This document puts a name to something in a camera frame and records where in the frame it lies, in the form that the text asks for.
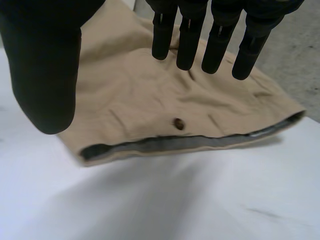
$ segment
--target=white table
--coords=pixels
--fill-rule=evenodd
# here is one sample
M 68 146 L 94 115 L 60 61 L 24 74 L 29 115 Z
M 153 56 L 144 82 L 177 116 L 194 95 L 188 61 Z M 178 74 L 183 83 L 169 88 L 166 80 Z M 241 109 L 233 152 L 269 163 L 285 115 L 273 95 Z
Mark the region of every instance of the white table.
M 1 240 L 318 240 L 320 124 L 84 168 L 17 105 L 0 50 Z

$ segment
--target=khaki fabric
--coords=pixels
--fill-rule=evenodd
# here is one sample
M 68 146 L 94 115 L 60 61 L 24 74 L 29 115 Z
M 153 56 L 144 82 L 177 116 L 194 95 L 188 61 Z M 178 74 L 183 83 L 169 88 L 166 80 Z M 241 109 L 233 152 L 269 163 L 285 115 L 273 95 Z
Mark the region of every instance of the khaki fabric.
M 234 79 L 231 53 L 216 74 L 203 72 L 205 41 L 191 70 L 178 69 L 177 27 L 168 57 L 154 59 L 152 30 L 121 0 L 106 1 L 83 26 L 75 117 L 59 137 L 84 165 L 248 144 L 304 115 L 258 69 Z

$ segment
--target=black robotic finger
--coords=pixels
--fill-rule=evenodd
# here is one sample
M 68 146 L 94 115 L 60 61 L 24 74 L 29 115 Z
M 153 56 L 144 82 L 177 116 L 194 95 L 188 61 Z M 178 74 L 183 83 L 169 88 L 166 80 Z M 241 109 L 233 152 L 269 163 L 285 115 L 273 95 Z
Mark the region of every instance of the black robotic finger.
M 146 0 L 154 13 L 152 56 L 164 60 L 169 52 L 178 5 L 174 0 Z
M 249 76 L 268 37 L 269 34 L 253 37 L 247 30 L 245 31 L 232 69 L 235 79 L 244 80 Z
M 283 18 L 284 16 L 265 19 L 247 15 L 245 34 L 232 69 L 232 75 L 235 79 L 244 80 L 249 76 L 271 30 Z
M 297 10 L 304 0 L 248 0 L 246 30 L 233 65 L 232 75 L 238 80 L 246 79 L 252 71 L 271 31 L 286 14 Z
M 242 9 L 242 0 L 212 0 L 214 22 L 202 61 L 204 72 L 214 74 L 218 70 Z
M 204 17 L 197 20 L 190 20 L 185 17 L 182 19 L 176 57 L 176 65 L 181 70 L 190 70 L 194 63 L 204 20 Z
M 176 65 L 181 70 L 191 69 L 206 17 L 208 0 L 178 0 L 182 14 Z
M 174 30 L 177 8 L 175 9 L 175 13 L 154 14 L 152 56 L 155 59 L 164 60 L 168 55 L 172 33 Z

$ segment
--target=stain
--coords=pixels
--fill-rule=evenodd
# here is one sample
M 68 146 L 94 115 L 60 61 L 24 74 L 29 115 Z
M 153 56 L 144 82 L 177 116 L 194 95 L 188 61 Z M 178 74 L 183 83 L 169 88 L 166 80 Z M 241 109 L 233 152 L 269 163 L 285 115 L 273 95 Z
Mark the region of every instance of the stain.
M 272 219 L 282 219 L 281 216 L 279 216 L 279 215 L 277 215 L 275 213 L 272 213 L 272 212 L 269 212 L 269 211 L 265 211 L 265 210 L 261 210 L 261 209 L 258 209 L 258 208 L 246 208 L 246 210 L 248 210 L 250 212 L 257 213 L 257 214 L 264 215 L 264 216 L 272 218 Z

